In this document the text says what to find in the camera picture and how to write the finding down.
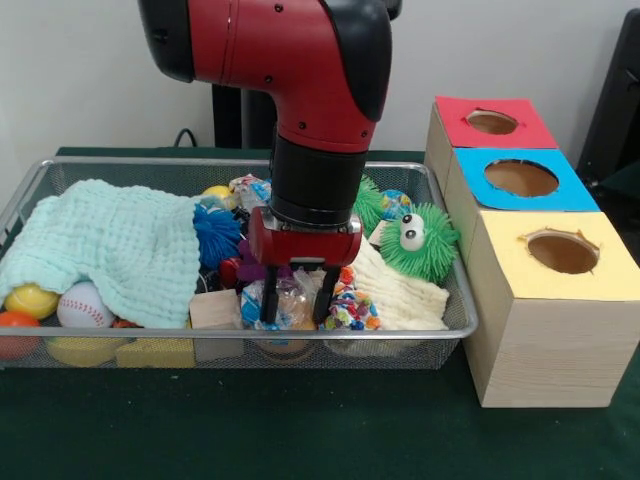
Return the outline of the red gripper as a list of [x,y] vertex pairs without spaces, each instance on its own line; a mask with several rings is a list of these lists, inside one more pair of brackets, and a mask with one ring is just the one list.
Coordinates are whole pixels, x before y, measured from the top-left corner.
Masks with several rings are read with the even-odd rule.
[[314,323],[322,324],[329,315],[341,267],[351,264],[359,252],[362,240],[360,218],[352,214],[345,225],[337,228],[306,228],[280,220],[269,207],[255,207],[251,212],[248,234],[251,254],[260,264],[267,266],[260,321],[275,322],[279,301],[278,267],[309,264],[327,267],[312,314]]

